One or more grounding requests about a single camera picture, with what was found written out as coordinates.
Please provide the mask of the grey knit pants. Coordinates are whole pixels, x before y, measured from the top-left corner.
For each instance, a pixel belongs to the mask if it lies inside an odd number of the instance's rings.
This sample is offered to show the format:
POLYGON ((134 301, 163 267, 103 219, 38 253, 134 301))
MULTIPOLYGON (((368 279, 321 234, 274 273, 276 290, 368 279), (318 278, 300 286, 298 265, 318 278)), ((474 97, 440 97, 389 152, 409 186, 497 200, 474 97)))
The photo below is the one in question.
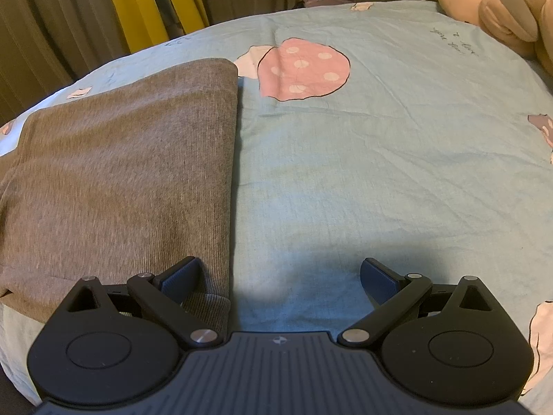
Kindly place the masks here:
POLYGON ((235 64, 212 58, 32 113, 1 158, 2 304, 45 322, 86 275, 195 256, 184 307, 225 332, 237 104, 235 64))

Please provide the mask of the yellow curtain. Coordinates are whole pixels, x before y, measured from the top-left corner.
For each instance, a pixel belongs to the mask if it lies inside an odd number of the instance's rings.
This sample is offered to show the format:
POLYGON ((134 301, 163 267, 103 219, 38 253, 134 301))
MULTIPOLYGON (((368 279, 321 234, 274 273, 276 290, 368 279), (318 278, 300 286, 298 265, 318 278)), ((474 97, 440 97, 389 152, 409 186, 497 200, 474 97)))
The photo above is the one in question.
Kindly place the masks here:
MULTIPOLYGON (((170 0, 176 15, 189 34, 209 25, 203 0, 170 0)), ((158 5, 154 0, 112 0, 132 53, 169 40, 158 5)))

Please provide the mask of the grey curtain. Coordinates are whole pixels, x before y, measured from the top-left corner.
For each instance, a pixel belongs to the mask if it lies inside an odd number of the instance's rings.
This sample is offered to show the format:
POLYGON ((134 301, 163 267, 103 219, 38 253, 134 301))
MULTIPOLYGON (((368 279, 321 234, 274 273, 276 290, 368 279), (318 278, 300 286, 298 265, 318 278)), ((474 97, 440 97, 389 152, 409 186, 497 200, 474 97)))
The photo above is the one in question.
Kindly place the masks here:
MULTIPOLYGON (((212 24, 301 0, 203 0, 212 24)), ((354 0, 393 1, 393 0, 354 0)), ((112 0, 1 0, 1 121, 130 54, 112 0)))

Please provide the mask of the pink plush toy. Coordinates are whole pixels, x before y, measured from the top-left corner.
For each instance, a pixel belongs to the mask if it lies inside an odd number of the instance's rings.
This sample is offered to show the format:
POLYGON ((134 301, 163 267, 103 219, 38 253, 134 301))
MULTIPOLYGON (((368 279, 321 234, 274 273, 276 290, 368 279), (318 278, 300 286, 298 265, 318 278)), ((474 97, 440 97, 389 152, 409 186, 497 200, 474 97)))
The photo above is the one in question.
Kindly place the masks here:
POLYGON ((552 0, 438 0, 457 21, 481 28, 524 58, 552 71, 552 0))

